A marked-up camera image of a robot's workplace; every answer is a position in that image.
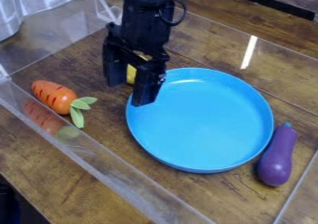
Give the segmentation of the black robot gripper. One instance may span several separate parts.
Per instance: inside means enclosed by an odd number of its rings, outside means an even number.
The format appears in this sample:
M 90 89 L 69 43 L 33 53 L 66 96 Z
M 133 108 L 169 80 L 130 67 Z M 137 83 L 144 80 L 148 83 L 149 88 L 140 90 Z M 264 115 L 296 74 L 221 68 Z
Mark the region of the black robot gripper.
M 133 106 L 157 100 L 166 81 L 170 28 L 174 26 L 174 0 L 124 0 L 122 23 L 107 24 L 109 35 L 103 44 L 103 74 L 109 86 L 128 81 L 128 63 L 124 52 L 144 52 L 154 59 L 137 67 L 133 86 Z

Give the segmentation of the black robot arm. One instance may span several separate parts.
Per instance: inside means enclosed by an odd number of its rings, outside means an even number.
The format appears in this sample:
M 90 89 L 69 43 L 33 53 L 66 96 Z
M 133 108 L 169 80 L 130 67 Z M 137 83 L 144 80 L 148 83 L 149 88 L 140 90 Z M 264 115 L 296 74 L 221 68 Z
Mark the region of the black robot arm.
M 109 86 L 128 81 L 129 65 L 137 69 L 133 106 L 156 102 L 170 59 L 165 50 L 174 21 L 177 0 L 124 0 L 122 24 L 107 24 L 103 43 L 103 72 Z

